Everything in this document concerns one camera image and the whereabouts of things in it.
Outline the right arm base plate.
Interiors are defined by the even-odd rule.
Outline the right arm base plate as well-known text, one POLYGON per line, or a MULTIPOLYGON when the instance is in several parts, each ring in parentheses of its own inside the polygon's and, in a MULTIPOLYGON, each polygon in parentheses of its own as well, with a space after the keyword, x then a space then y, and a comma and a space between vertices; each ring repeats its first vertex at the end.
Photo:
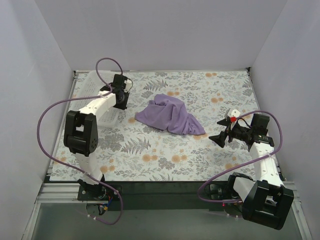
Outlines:
POLYGON ((204 188, 204 192, 210 200, 239 200, 240 197, 230 190, 227 183, 211 183, 204 188))

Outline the aluminium frame rail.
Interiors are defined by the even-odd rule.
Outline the aluminium frame rail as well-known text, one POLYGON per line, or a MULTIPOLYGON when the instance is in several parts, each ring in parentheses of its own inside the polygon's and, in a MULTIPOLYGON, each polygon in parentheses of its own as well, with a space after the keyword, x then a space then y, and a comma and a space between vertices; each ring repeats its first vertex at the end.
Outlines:
POLYGON ((78 200, 80 185, 78 183, 43 183, 36 202, 44 203, 85 203, 78 200))

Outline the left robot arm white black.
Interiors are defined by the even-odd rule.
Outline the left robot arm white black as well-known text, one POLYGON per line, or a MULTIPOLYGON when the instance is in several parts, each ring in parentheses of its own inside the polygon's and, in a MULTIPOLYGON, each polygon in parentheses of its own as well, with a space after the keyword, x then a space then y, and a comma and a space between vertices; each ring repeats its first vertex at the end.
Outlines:
POLYGON ((89 194, 95 200, 106 196, 106 187, 99 183, 103 173, 95 154, 98 147, 98 121, 112 108, 125 110, 133 81, 123 74, 115 74, 113 82, 104 85, 95 98, 78 110, 70 110, 65 118, 63 143, 75 156, 84 177, 81 183, 90 185, 89 194))

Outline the purple t shirt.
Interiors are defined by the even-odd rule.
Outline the purple t shirt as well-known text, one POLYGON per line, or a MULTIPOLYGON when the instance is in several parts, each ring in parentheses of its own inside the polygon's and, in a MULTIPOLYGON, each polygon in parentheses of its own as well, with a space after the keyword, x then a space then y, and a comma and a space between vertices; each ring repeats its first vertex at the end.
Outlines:
POLYGON ((147 126, 167 130, 177 135, 204 135, 205 129, 188 113, 185 103, 165 94, 155 95, 147 107, 135 114, 135 119, 147 126))

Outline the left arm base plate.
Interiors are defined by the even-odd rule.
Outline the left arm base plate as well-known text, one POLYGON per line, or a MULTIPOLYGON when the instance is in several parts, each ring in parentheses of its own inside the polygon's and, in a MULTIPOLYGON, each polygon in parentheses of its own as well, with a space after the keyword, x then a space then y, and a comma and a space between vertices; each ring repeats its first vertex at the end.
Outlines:
POLYGON ((122 193, 122 186, 118 184, 112 184, 116 190, 112 190, 101 184, 88 184, 83 180, 79 179, 77 183, 80 185, 77 199, 79 201, 108 201, 108 200, 119 200, 118 193, 122 193))

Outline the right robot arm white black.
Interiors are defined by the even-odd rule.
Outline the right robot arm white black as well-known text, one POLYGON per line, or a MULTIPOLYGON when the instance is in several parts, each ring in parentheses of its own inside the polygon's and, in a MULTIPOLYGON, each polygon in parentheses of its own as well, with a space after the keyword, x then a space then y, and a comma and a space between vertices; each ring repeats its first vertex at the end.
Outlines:
POLYGON ((239 205, 242 217, 275 230, 283 228, 294 200, 293 190, 286 188, 277 169, 273 139, 268 135, 270 118, 254 113, 251 123, 241 126, 241 113, 230 110, 218 125, 225 130, 209 139, 223 148, 225 143, 239 140, 248 147, 248 152, 256 162, 255 177, 234 172, 226 184, 211 183, 208 196, 213 201, 228 200, 239 205))

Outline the white plastic basket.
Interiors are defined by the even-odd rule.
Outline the white plastic basket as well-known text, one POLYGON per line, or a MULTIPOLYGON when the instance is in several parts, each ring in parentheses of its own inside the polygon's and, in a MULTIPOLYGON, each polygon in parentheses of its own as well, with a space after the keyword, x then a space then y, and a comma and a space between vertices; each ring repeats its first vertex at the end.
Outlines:
MULTIPOLYGON (((111 83, 114 78, 114 73, 111 71, 102 71, 101 77, 108 83, 111 83)), ((72 98, 82 98, 98 95, 99 90, 105 84, 100 80, 95 70, 88 73, 79 73, 74 85, 72 98)), ((78 110, 87 105, 92 99, 77 100, 70 103, 70 110, 78 110)), ((113 128, 116 125, 120 109, 115 107, 109 108, 98 120, 99 127, 113 128)))

